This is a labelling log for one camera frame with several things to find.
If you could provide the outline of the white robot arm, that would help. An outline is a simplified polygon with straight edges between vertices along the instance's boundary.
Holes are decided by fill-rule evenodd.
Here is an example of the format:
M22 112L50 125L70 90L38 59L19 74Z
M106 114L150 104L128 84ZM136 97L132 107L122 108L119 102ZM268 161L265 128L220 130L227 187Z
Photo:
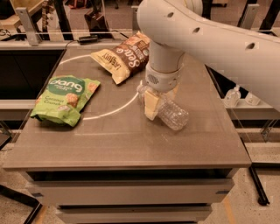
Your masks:
M150 39L147 84L158 92L179 83L189 54L280 111L280 39L213 22L200 0L143 0L136 19Z

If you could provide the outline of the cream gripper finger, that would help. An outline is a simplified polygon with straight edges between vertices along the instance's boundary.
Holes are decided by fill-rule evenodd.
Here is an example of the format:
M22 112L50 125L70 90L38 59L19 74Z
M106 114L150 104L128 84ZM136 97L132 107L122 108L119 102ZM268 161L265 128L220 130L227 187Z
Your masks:
M176 86L173 90L169 92L171 100L173 101L175 100L178 90L179 90L179 86Z
M151 90L144 93L144 113L148 119L153 121L158 114L158 104L160 97Z

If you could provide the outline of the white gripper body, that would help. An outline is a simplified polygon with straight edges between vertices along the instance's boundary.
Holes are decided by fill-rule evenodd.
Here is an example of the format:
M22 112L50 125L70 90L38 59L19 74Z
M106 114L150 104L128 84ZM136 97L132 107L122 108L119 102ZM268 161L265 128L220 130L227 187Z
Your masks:
M179 70L172 73L161 73L154 70L150 64L145 68L145 81L148 86L161 93L173 90L179 79Z

